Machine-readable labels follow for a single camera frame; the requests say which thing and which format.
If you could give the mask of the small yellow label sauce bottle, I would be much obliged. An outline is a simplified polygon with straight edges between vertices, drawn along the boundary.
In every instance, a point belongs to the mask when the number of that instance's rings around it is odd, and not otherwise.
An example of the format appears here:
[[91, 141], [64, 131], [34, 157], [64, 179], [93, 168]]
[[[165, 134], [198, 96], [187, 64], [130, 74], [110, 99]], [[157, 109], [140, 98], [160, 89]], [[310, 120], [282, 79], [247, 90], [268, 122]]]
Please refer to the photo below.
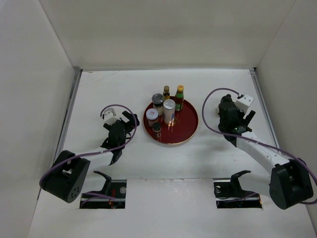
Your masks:
[[170, 91], [169, 91], [169, 86], [165, 85], [163, 88], [163, 100], [170, 99]]

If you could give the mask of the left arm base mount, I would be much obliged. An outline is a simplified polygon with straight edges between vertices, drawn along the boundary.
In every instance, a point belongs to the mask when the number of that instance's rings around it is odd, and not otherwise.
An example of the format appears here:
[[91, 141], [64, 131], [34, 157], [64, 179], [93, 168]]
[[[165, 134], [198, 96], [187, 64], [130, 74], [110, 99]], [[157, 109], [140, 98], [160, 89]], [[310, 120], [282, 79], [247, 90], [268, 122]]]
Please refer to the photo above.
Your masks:
[[126, 194], [126, 180], [113, 180], [100, 171], [94, 171], [84, 182], [79, 208], [124, 209]]

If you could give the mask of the white bottle black cap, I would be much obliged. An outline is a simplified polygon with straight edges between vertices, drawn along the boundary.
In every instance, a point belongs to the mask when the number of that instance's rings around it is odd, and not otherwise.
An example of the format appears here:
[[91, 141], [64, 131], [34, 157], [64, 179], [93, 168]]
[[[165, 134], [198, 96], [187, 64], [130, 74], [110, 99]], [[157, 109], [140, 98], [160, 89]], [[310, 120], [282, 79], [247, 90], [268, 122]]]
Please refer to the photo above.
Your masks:
[[223, 96], [221, 98], [220, 102], [223, 103], [223, 102], [233, 102], [233, 101], [232, 101], [231, 95], [230, 94], [226, 94], [225, 96]]

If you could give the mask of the silver lid tall canister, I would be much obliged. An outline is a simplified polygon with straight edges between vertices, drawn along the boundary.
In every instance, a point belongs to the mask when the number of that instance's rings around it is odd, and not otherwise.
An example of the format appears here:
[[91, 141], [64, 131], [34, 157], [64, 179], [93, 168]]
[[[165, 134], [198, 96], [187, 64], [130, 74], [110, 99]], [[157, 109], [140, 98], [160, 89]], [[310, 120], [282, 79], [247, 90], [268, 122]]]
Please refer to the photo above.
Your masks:
[[167, 99], [163, 103], [163, 120], [166, 124], [174, 122], [175, 117], [175, 102], [172, 99]]

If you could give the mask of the salt grinder black cap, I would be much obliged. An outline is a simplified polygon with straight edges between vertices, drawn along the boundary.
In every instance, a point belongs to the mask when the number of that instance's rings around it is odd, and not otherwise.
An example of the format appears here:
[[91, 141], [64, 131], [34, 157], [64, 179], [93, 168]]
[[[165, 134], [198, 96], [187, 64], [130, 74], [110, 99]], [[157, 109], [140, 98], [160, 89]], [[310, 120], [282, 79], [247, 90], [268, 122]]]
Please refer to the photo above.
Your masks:
[[159, 116], [163, 115], [163, 102], [163, 94], [156, 93], [152, 95], [153, 108], [157, 110]]

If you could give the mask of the jar with white red lid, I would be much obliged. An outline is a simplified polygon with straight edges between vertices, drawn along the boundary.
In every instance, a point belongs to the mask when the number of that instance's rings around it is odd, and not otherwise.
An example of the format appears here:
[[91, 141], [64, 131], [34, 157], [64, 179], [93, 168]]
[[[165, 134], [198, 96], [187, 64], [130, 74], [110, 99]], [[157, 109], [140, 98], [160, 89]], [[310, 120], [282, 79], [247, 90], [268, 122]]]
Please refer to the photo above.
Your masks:
[[146, 118], [149, 127], [153, 127], [153, 124], [158, 121], [159, 113], [156, 109], [148, 109], [146, 111]]

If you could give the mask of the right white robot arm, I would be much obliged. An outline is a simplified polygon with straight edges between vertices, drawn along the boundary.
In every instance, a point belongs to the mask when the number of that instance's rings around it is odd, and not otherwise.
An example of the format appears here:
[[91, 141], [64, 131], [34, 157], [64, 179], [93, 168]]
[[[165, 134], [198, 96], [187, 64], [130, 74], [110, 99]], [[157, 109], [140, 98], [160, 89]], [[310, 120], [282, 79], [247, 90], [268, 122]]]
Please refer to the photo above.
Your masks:
[[224, 96], [218, 105], [219, 132], [268, 172], [269, 178], [257, 182], [255, 189], [262, 183], [274, 204], [283, 210], [298, 203], [305, 204], [314, 195], [307, 165], [256, 137], [248, 126], [255, 112], [245, 114], [251, 103], [252, 100], [243, 103], [242, 98], [233, 102], [229, 95]]

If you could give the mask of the yellow cap chili sauce bottle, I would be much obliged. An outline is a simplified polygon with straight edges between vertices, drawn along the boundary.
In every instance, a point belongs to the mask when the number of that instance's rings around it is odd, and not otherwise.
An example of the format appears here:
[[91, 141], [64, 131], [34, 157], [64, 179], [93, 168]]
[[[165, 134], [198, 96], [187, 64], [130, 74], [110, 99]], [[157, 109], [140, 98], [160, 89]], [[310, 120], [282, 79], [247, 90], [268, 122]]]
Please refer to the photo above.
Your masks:
[[175, 101], [175, 110], [178, 112], [181, 111], [183, 109], [183, 102], [184, 102], [184, 86], [183, 85], [177, 86], [174, 101]]

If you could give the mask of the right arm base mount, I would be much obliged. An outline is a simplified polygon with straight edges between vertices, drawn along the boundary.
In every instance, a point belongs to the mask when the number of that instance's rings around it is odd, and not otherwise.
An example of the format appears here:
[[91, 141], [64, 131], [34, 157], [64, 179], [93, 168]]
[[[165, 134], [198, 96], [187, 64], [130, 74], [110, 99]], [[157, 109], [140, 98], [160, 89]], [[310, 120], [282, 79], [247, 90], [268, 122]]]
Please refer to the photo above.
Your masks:
[[241, 188], [239, 178], [248, 173], [250, 171], [243, 170], [233, 174], [230, 178], [216, 178], [213, 180], [216, 207], [218, 209], [262, 209], [260, 195]]

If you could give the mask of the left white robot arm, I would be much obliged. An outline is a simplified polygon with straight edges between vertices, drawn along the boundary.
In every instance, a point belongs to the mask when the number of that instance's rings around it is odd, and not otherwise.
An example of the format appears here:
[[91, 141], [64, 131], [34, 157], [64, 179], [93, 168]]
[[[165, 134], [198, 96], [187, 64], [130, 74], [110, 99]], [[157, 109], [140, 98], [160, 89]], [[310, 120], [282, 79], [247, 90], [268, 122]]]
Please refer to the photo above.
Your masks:
[[[123, 111], [127, 119], [116, 116], [114, 108], [101, 112], [103, 128], [108, 131], [103, 143], [92, 151], [76, 154], [69, 150], [60, 152], [52, 167], [39, 181], [40, 188], [66, 203], [73, 202], [78, 196], [108, 198], [111, 192], [111, 177], [99, 169], [114, 165], [123, 154], [127, 142], [131, 141], [140, 125], [138, 116], [131, 111]], [[87, 190], [87, 174], [99, 174], [104, 180], [98, 181], [94, 190]]]

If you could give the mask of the small black cap pepper bottle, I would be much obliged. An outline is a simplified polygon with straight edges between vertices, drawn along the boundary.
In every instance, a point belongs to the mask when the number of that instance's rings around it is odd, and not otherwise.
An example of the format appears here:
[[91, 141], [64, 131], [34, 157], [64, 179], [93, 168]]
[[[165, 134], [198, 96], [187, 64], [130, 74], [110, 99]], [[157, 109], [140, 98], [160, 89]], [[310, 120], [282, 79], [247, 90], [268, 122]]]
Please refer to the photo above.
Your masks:
[[155, 138], [161, 137], [161, 123], [160, 122], [155, 122], [153, 124], [153, 133]]

